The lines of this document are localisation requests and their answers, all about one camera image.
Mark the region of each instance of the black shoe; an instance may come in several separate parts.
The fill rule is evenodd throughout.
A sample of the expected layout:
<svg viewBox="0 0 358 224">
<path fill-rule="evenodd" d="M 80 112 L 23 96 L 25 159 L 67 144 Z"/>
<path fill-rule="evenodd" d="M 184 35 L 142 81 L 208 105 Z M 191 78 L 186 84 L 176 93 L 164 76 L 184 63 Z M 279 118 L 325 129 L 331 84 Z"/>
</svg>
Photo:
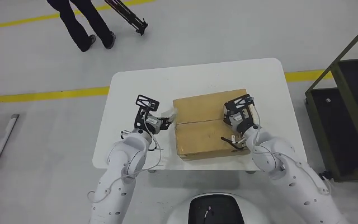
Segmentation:
<svg viewBox="0 0 358 224">
<path fill-rule="evenodd" d="M 114 42 L 116 41 L 116 35 L 114 34 L 114 32 L 111 32 L 111 35 L 112 35 L 112 43 L 111 45 L 106 47 L 108 50 L 113 48 Z"/>
<path fill-rule="evenodd" d="M 94 34 L 90 35 L 89 38 L 91 39 L 91 44 L 88 46 L 88 48 L 87 48 L 86 50 L 81 50 L 82 52 L 88 51 L 88 50 L 91 48 L 92 44 L 93 44 L 93 43 L 96 41 L 96 39 L 97 39 Z"/>
<path fill-rule="evenodd" d="M 91 45 L 89 46 L 89 47 L 91 47 L 92 44 L 97 40 L 97 38 L 94 34 L 90 35 L 89 38 L 91 38 Z"/>
</svg>

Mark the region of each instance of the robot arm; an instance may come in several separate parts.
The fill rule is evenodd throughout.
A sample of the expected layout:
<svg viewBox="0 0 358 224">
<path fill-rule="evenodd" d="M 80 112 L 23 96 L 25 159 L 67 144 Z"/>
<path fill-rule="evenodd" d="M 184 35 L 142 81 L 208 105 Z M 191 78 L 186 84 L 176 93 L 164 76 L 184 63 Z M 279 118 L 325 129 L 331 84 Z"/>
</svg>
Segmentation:
<svg viewBox="0 0 358 224">
<path fill-rule="evenodd" d="M 296 155 L 294 147 L 253 124 L 247 113 L 251 104 L 255 106 L 249 95 L 229 101 L 224 107 L 224 121 L 246 140 L 257 167 L 269 175 L 286 202 L 307 223 L 348 224 L 325 183 Z"/>
<path fill-rule="evenodd" d="M 155 100 L 139 95 L 136 104 L 139 105 L 139 111 L 135 118 L 135 129 L 122 132 L 126 137 L 121 136 L 123 140 L 112 145 L 106 158 L 108 169 L 100 178 L 96 191 L 89 192 L 95 193 L 91 224 L 123 222 L 133 196 L 135 178 L 143 171 L 153 135 L 168 129 L 174 120 L 175 113 L 167 118 L 150 114 L 150 111 L 158 109 L 159 102 Z"/>
</svg>

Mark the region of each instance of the floor tape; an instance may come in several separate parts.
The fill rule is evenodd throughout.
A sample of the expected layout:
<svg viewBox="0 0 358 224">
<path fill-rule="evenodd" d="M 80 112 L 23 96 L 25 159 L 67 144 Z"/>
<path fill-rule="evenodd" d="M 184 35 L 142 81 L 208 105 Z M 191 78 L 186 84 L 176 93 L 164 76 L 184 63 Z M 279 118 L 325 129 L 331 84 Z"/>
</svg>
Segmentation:
<svg viewBox="0 0 358 224">
<path fill-rule="evenodd" d="M 150 3 L 150 2 L 155 2 L 155 0 L 129 0 L 129 1 L 125 1 L 124 3 L 126 6 L 134 6 L 136 4 L 145 4 L 145 3 Z M 103 11 L 103 10 L 110 10 L 112 8 L 106 4 L 103 6 L 97 6 L 96 9 L 98 11 Z M 79 15 L 79 14 L 81 14 L 81 12 L 79 10 L 74 10 L 74 14 Z M 59 17 L 60 17 L 60 14 L 58 14 L 58 13 L 51 14 L 51 15 L 43 15 L 43 16 L 38 16 L 38 17 L 33 17 L 33 18 L 26 18 L 23 20 L 16 20 L 16 21 L 12 21 L 12 22 L 3 22 L 3 23 L 0 23 L 0 27 L 16 26 L 19 24 L 28 24 L 29 22 L 51 20 L 53 18 L 59 18 Z"/>
<path fill-rule="evenodd" d="M 313 70 L 304 72 L 285 73 L 287 82 L 313 81 L 323 73 L 323 70 Z M 326 75 L 325 79 L 333 78 L 332 74 Z M 109 92 L 109 86 L 98 88 L 84 88 L 80 90 L 64 90 L 53 92 L 39 92 L 34 94 L 18 94 L 0 96 L 0 102 L 29 102 L 38 100 L 57 100 L 90 96 L 106 96 Z"/>
</svg>

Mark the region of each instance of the metal pole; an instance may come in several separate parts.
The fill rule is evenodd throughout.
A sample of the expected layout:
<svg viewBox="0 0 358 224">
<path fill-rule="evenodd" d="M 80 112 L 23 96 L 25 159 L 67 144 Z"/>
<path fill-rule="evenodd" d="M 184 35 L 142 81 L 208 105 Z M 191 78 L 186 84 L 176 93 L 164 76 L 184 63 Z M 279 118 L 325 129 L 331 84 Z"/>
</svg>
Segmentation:
<svg viewBox="0 0 358 224">
<path fill-rule="evenodd" d="M 313 82 L 313 84 L 310 86 L 310 88 L 308 88 L 306 93 L 311 91 L 326 76 L 326 74 L 331 70 L 332 66 L 335 63 L 339 62 L 357 42 L 358 42 L 358 35 L 352 40 L 352 42 L 349 43 L 349 45 L 342 51 L 342 53 L 339 54 L 339 56 L 328 66 L 328 68 L 324 70 L 324 72 L 317 78 L 317 80 Z"/>
<path fill-rule="evenodd" d="M 0 141 L 0 156 L 2 154 L 2 151 L 4 150 L 5 148 L 5 145 L 6 145 L 6 142 L 7 140 L 9 139 L 9 136 L 11 134 L 11 131 L 15 125 L 15 122 L 17 120 L 17 118 L 19 117 L 18 114 L 13 114 L 11 115 L 11 119 L 9 121 L 9 123 L 7 124 L 6 126 L 6 129 L 5 129 L 5 136 L 2 138 L 2 140 Z"/>
</svg>

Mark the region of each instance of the person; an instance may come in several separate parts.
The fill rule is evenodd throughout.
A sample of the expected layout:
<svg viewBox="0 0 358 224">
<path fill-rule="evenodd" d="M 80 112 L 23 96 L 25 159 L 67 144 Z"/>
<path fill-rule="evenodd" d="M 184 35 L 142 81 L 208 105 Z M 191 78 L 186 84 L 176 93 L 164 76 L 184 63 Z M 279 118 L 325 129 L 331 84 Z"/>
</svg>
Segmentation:
<svg viewBox="0 0 358 224">
<path fill-rule="evenodd" d="M 95 35 L 86 33 L 83 26 L 76 20 L 69 0 L 47 0 L 47 2 L 59 11 L 60 18 L 64 22 L 70 36 L 82 52 L 86 52 L 96 41 Z M 88 20 L 97 36 L 102 40 L 107 49 L 111 49 L 116 40 L 116 35 L 110 31 L 101 15 L 93 6 L 91 0 L 71 0 Z"/>
</svg>

